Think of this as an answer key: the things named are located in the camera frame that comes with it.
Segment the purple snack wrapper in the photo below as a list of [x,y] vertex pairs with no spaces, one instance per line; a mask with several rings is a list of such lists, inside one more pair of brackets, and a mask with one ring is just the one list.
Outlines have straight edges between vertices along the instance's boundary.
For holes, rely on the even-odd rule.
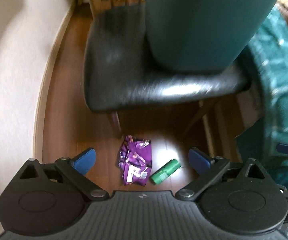
[[124,185],[145,186],[152,169],[151,140],[127,135],[119,149],[118,166]]

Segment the green cylindrical can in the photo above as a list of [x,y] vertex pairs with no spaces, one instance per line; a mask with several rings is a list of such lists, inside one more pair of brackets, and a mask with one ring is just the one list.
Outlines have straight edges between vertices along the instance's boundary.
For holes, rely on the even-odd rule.
[[175,171],[181,167],[181,164],[176,159],[171,159],[161,168],[159,168],[154,174],[151,175],[151,180],[154,184],[160,184],[168,177],[170,177]]

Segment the teal plastic trash bin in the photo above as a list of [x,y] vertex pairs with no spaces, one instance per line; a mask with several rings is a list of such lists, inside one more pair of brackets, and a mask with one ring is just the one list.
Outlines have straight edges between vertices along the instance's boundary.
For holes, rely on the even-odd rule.
[[248,44],[277,0],[145,0],[152,54],[179,72],[220,72]]

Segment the wooden chair black seat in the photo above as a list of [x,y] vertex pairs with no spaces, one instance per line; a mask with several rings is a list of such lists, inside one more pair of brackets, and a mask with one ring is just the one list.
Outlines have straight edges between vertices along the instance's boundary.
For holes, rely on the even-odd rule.
[[224,96],[250,88],[250,78],[232,64],[219,74],[179,74],[158,63],[145,36],[143,0],[89,0],[93,22],[84,57],[84,98],[106,113],[114,134],[123,134],[120,109],[205,100],[190,120],[202,119]]

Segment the teal plaid blanket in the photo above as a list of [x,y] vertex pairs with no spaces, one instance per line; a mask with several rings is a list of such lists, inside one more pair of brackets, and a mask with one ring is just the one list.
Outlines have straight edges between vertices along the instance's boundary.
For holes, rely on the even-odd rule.
[[258,159],[273,180],[288,189],[288,8],[276,3],[240,54],[258,90],[260,118],[237,137],[242,160]]

